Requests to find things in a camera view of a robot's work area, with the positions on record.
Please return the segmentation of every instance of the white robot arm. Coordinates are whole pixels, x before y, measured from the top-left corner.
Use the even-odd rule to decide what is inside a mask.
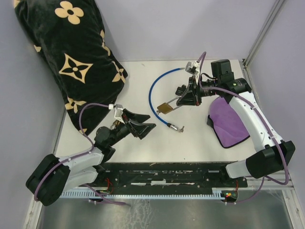
[[[228,164],[223,169],[223,176],[226,179],[244,176],[261,178],[282,170],[288,165],[295,151],[294,144],[291,141],[285,142],[272,128],[258,107],[247,81],[243,78],[234,79],[229,60],[215,61],[211,63],[211,66],[213,78],[208,77],[212,80],[202,82],[201,77],[197,79],[200,72],[198,63],[187,64],[185,70],[191,73],[192,77],[189,78],[188,86],[182,85],[177,88],[176,105],[178,108],[183,105],[199,106],[202,103],[202,97],[219,95],[241,118],[253,140],[256,154],[245,160]],[[170,111],[161,109],[167,105],[167,103],[160,105],[159,112],[167,114],[176,110],[176,108]]]
[[[90,149],[59,158],[49,154],[42,160],[26,187],[43,205],[52,204],[64,191],[94,182],[103,170],[102,165],[114,154],[112,146],[128,134],[143,139],[156,127],[156,124],[144,123],[149,115],[134,114],[118,104],[114,107],[114,117],[116,121],[111,129],[103,126],[97,130]]]

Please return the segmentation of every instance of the pillow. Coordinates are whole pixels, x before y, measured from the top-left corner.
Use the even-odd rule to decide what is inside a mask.
[[[128,74],[105,44],[105,28],[94,0],[20,0],[15,12],[49,65],[77,130],[86,104],[115,102]],[[86,109],[81,120],[85,133],[108,112],[99,106]]]

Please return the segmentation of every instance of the blue cable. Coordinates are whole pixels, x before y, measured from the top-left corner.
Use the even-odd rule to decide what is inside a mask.
[[[161,122],[163,122],[163,123],[164,123],[165,125],[167,125],[167,126],[168,126],[168,122],[166,122],[165,120],[163,120],[162,118],[160,118],[160,117],[158,116],[158,114],[155,112],[154,108],[153,108],[153,105],[152,105],[152,91],[153,91],[153,87],[155,86],[155,84],[156,84],[161,78],[163,78],[163,77],[166,76],[167,74],[172,73],[172,72],[175,72],[175,71],[179,71],[179,70],[182,70],[182,69],[184,69],[184,68],[175,68],[175,69],[172,69],[172,70],[170,70],[170,71],[168,71],[168,72],[166,72],[166,73],[160,75],[160,76],[153,82],[153,84],[152,84],[152,86],[151,86],[151,88],[150,88],[150,90],[149,90],[149,95],[148,95],[149,106],[151,107],[151,110],[152,110],[153,114],[154,114]]]

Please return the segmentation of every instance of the purple towel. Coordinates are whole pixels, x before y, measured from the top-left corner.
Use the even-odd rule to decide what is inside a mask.
[[[221,97],[212,102],[207,124],[223,148],[231,148],[250,137],[235,110]]]

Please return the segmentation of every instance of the gray wall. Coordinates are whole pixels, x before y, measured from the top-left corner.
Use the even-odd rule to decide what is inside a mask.
[[[250,66],[260,104],[270,123],[296,146],[289,165],[305,212],[305,1],[286,1]]]
[[[52,153],[64,107],[10,0],[0,7],[0,109],[0,228],[21,229],[33,198],[25,182]]]
[[[245,58],[275,0],[96,0],[120,60]]]

